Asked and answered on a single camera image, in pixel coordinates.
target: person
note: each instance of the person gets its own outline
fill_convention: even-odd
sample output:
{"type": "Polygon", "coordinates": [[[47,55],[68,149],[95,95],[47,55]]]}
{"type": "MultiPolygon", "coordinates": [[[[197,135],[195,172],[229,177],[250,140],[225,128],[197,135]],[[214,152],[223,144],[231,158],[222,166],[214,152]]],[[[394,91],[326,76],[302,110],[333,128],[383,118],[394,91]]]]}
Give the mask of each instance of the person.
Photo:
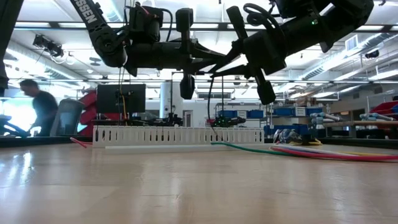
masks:
{"type": "Polygon", "coordinates": [[[58,104],[54,96],[40,90],[37,82],[34,80],[27,79],[20,82],[19,85],[25,95],[34,98],[33,109],[35,109],[37,118],[32,128],[41,127],[39,136],[50,136],[52,123],[58,111],[58,104]]]}

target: ceiling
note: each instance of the ceiling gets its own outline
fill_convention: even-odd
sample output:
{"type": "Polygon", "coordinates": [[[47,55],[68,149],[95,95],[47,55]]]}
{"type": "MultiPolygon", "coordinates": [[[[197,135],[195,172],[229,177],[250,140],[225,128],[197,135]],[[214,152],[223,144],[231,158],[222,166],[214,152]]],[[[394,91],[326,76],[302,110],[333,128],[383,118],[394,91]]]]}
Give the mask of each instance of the ceiling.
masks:
{"type": "MultiPolygon", "coordinates": [[[[97,0],[107,16],[108,21],[121,22],[123,17],[123,8],[125,0],[97,0]]],[[[131,5],[132,1],[126,1],[127,5],[131,5]]],[[[229,18],[225,13],[225,10],[230,6],[239,6],[242,9],[243,4],[246,1],[238,0],[223,0],[219,4],[218,0],[202,0],[202,1],[190,1],[190,0],[167,0],[167,1],[140,1],[142,5],[163,7],[169,9],[173,14],[183,7],[190,7],[194,10],[194,22],[229,22],[229,18]]],[[[252,0],[251,3],[258,4],[265,9],[268,9],[268,1],[266,0],[252,0]]],[[[369,18],[367,24],[397,24],[398,17],[396,11],[398,9],[398,1],[387,1],[384,6],[378,6],[379,1],[375,1],[375,7],[369,18]]],[[[243,12],[243,17],[246,19],[247,14],[243,12]]],[[[169,22],[169,16],[165,15],[165,22],[169,22]]],[[[283,20],[278,18],[278,22],[283,23],[283,20]]],[[[18,21],[57,21],[57,22],[81,22],[78,14],[73,8],[70,0],[25,0],[24,5],[21,9],[18,21]]],[[[40,30],[34,27],[31,30],[19,30],[16,29],[12,34],[12,40],[17,42],[21,46],[38,53],[42,53],[42,49],[35,48],[32,43],[35,35],[44,35],[49,40],[54,41],[57,44],[62,44],[62,48],[65,51],[65,55],[71,55],[71,57],[64,58],[51,58],[47,54],[43,54],[41,57],[55,60],[55,63],[59,63],[67,70],[82,75],[87,79],[99,79],[103,76],[107,76],[109,79],[117,80],[119,78],[119,69],[111,68],[104,65],[103,62],[99,63],[99,66],[90,65],[92,61],[90,57],[99,58],[96,52],[92,48],[91,41],[88,37],[88,33],[85,30],[40,30]]],[[[271,76],[268,76],[270,80],[293,80],[297,79],[299,73],[302,73],[309,67],[320,63],[327,58],[327,56],[338,52],[345,47],[345,41],[355,34],[350,34],[347,37],[337,41],[332,49],[323,53],[319,45],[309,47],[299,53],[293,54],[286,58],[287,68],[283,71],[279,71],[271,76]]],[[[359,39],[365,39],[374,34],[359,34],[359,39]]],[[[167,31],[161,32],[162,41],[167,36],[167,31]]],[[[197,38],[199,42],[205,47],[215,50],[221,53],[228,53],[231,48],[231,42],[237,39],[235,32],[230,31],[193,31],[191,36],[197,38]]],[[[180,37],[180,33],[173,31],[171,39],[180,37]]],[[[387,57],[391,52],[396,50],[397,42],[390,40],[386,42],[385,46],[380,48],[381,57],[387,57]]],[[[234,65],[239,65],[245,62],[245,58],[234,62],[234,65]]],[[[376,60],[366,60],[365,63],[374,63],[376,60]]],[[[350,57],[344,63],[338,64],[338,66],[331,68],[331,71],[339,72],[339,75],[351,72],[361,67],[360,57],[350,57]]],[[[148,83],[149,86],[156,88],[159,87],[163,80],[171,79],[171,70],[157,71],[154,69],[140,69],[137,78],[130,77],[125,74],[124,79],[141,79],[141,80],[159,80],[158,82],[148,83]]],[[[197,77],[197,79],[209,79],[208,76],[197,77]]],[[[331,77],[325,76],[323,80],[332,80],[331,77]]],[[[233,84],[227,83],[227,86],[234,87],[233,84]]],[[[208,88],[208,83],[198,84],[197,87],[208,88]]],[[[242,83],[242,88],[247,88],[245,83],[242,83]]],[[[256,92],[253,92],[252,97],[257,97],[256,92]]]]}

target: green cable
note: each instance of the green cable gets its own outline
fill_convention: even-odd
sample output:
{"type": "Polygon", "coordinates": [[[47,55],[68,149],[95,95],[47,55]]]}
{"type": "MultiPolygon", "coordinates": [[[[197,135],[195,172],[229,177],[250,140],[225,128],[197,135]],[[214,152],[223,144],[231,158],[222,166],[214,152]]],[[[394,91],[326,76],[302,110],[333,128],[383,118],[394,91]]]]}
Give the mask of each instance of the green cable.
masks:
{"type": "Polygon", "coordinates": [[[212,145],[222,145],[222,146],[229,146],[229,147],[234,147],[235,149],[240,149],[240,150],[244,150],[244,151],[248,151],[248,152],[259,152],[259,153],[266,153],[266,154],[272,154],[272,155],[278,155],[278,156],[294,156],[291,155],[289,153],[285,153],[285,152],[275,152],[275,151],[266,151],[266,150],[258,150],[258,149],[249,149],[246,147],[242,147],[242,146],[237,146],[231,143],[227,143],[227,142],[212,142],[212,145]]]}

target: pink cable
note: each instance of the pink cable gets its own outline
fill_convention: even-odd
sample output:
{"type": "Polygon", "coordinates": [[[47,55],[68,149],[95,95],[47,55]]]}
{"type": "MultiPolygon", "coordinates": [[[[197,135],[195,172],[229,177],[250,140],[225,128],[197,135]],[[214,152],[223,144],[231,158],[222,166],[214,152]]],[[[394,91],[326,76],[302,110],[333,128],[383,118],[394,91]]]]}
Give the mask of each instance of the pink cable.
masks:
{"type": "Polygon", "coordinates": [[[77,140],[75,138],[70,138],[70,140],[73,141],[74,143],[77,143],[77,144],[83,146],[85,149],[87,148],[87,145],[92,145],[93,144],[92,142],[82,142],[82,141],[79,141],[79,140],[77,140]]]}
{"type": "Polygon", "coordinates": [[[295,156],[303,156],[310,158],[324,158],[324,159],[342,159],[351,161],[386,161],[386,160],[398,160],[398,156],[343,156],[343,155],[331,155],[331,154],[317,154],[310,152],[298,152],[290,149],[284,149],[281,147],[271,147],[272,150],[279,152],[286,152],[295,156]]]}

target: wooden table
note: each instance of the wooden table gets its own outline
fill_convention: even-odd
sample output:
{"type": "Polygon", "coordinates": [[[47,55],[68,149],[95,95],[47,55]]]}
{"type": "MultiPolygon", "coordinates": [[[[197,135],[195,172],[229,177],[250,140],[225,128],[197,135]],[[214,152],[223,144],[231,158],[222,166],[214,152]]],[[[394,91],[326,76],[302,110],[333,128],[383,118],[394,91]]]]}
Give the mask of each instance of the wooden table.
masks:
{"type": "MultiPolygon", "coordinates": [[[[392,152],[322,146],[339,151],[392,152]]],[[[1,223],[390,223],[398,165],[243,151],[0,150],[1,223]]]]}
{"type": "Polygon", "coordinates": [[[356,138],[357,126],[369,126],[369,125],[398,127],[398,121],[340,121],[340,122],[331,122],[323,124],[323,126],[326,128],[326,135],[328,135],[328,128],[349,126],[349,136],[351,138],[356,138]]]}

